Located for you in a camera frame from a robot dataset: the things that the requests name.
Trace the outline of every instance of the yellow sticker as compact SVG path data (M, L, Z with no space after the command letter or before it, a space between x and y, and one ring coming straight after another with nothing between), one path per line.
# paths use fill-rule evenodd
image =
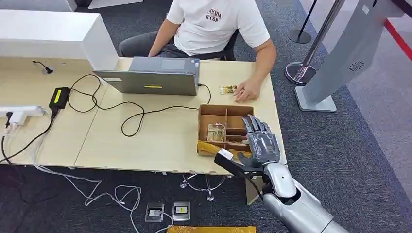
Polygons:
M188 212L188 208L186 206L176 207L177 214L184 214Z
M162 86L144 86L144 88L163 88Z
M59 102L60 93L62 93L62 90L58 90L58 91L57 91L57 95L56 95L56 98L54 99L54 103Z

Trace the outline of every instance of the wooden desk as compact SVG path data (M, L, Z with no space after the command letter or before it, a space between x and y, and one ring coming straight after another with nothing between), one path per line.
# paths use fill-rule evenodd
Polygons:
M48 108L54 89L57 87L71 87L71 85L91 68L84 60L63 59L36 59L54 67L55 73L44 75L42 67L34 65L33 59L0 58L0 105L41 105ZM87 79L77 87L81 91L91 91L96 88L92 79ZM104 91L98 93L100 102ZM92 106L89 97L73 95L72 104L79 109L88 109ZM87 132L97 110L80 114L67 105L57 116L55 123L44 139L43 146L37 156L37 161L49 166L74 166ZM0 124L5 124L6 118L0 118ZM6 140L6 154L16 153L30 140L43 132L49 125L49 118L28 117L23 126ZM24 151L11 161L15 164L32 164L31 150Z
M0 105L42 105L48 109L53 91L57 87L71 85L81 76L91 73L90 64L83 60L36 59L54 67L52 75L43 75L41 67L34 66L32 59L0 58ZM117 69L128 70L131 59L120 58ZM234 96L219 94L220 85L237 85L250 76L254 63L202 61L200 83L210 88L211 104L238 105ZM97 85L95 78L85 78L76 89L92 93ZM122 94L111 86L102 86L97 92L101 106L109 107L123 101L133 101L146 111L182 105L199 107L207 103L209 94L199 87L199 94L189 96ZM92 106L90 97L73 92L72 104L79 109ZM276 103L270 78L262 86L257 101L242 103L253 106L255 115L267 122L276 134L281 150L281 163L286 163L280 132ZM58 115L55 124L44 140L37 161L49 166L74 166L119 170L164 171L179 173L203 173L229 175L213 162L213 157L196 153L198 120L196 110L170 109L145 116L140 132L134 137L121 134L120 126L129 116L140 113L134 105L122 105L112 110L95 109L78 113L69 106ZM126 133L137 128L139 118L131 120ZM17 152L48 125L47 117L29 117L11 143L11 152ZM31 164L31 150L12 159L16 164ZM247 202L256 196L246 183Z
M119 70L127 70L131 59L121 59ZM211 104L238 105L232 95L219 94L220 85L238 85L250 76L254 63L202 61L199 82L210 88ZM199 107L207 103L208 92L199 88L195 97L166 95L122 94L109 86L102 100L102 107L123 101L140 104L146 111L173 105ZM281 162L286 163L280 132L275 98L270 78L262 86L257 101L243 103L253 106L255 115L267 122L276 134L282 152ZM90 127L76 167L108 168L141 171L165 171L180 173L204 173L228 175L213 162L213 157L202 157L196 152L198 120L196 110L170 109L145 116L140 132L125 137L120 126L129 116L141 111L133 105L123 105L113 110L98 110ZM125 127L127 133L136 130L138 117Z

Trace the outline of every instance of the dark carpet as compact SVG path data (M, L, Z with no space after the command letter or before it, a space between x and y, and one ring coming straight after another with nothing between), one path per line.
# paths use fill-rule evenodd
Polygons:
M148 0L144 3L110 8L78 9L80 12L99 12L117 47L119 42L156 30L164 19L170 0ZM302 24L305 13L298 0L257 0L266 25L277 47L277 61L271 72L273 88L280 117L287 159L292 175L323 206L335 220L354 233L406 233L412 231L412 207L388 161L375 141L369 127L346 87L333 95L336 113L306 113L298 108L291 84L283 69L289 62L302 61L310 45L298 45L288 40L287 31ZM308 25L314 35L314 29ZM253 51L239 38L235 46L239 61L252 61ZM322 47L315 56L318 67L326 57ZM166 212L171 212L173 201L191 201L192 216L189 222L179 224L194 226L256 226L259 233L288 232L274 217L266 212L260 201L245 206L244 181L227 179L214 192L215 201L208 202L204 193L189 188L181 189L181 175L154 174L110 170L77 169L70 171L79 176L104 179L97 193L113 192L118 184L142 187L140 208L134 221L142 233L151 233L166 226L145 223L144 211L148 202L165 202ZM33 197L45 187L56 187L60 195L39 204L25 204L18 192L0 188L0 232L41 233L131 233L129 213L108 197L90 206L83 205L84 198L64 178L48 175L32 167L21 168L28 177L23 189L26 198ZM16 184L10 177L18 177L7 166L1 166L1 182ZM204 183L202 177L196 183ZM92 185L79 182L79 187L90 192ZM47 190L52 195L55 190Z

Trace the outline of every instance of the metal chair base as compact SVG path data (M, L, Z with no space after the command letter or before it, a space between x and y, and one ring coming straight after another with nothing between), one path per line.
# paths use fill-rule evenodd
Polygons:
M302 31L302 34L299 36L300 29L290 30L288 33L289 40L298 43L298 44L307 44L312 40L312 37L306 31Z
M222 179L219 181L219 183L215 187L210 187L209 179L207 178L207 175L205 175L207 188L198 188L198 187L194 187L188 182L188 180L192 179L193 177L197 175L199 174L194 174L186 178L185 175L183 174L183 180L180 182L180 187L186 188L189 185L189 187L192 188L193 190L200 191L200 192L207 192L208 194L207 200L213 201L215 197L213 196L212 191L217 189L220 185L222 185L226 177L223 176Z
M302 67L301 62L292 62L289 63L285 68L285 76L288 78L292 83L298 85L306 85L316 74L316 70L313 66L307 66L306 70Z

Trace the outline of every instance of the speaker grille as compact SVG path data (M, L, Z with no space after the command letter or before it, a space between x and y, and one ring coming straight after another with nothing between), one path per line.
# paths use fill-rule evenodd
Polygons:
M349 70L352 71L352 72L356 72L356 71L362 69L364 66L365 66L365 62L357 61L357 62L352 63L349 66Z

